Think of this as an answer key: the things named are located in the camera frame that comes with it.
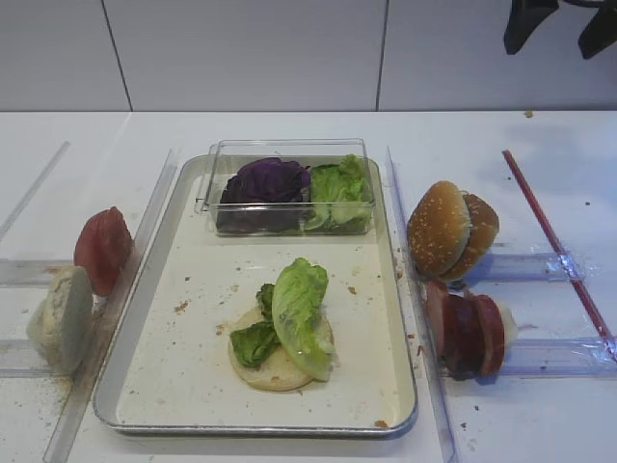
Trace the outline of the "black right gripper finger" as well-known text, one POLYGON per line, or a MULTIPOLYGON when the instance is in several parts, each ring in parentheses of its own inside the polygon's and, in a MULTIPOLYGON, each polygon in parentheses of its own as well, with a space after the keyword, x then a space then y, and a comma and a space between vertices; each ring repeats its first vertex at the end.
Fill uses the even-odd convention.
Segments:
POLYGON ((616 1, 582 1, 581 6, 596 10, 577 41, 582 57, 589 60, 616 42, 616 1))
POLYGON ((535 29, 558 9, 557 0, 512 0, 503 35, 506 53, 517 54, 535 29))

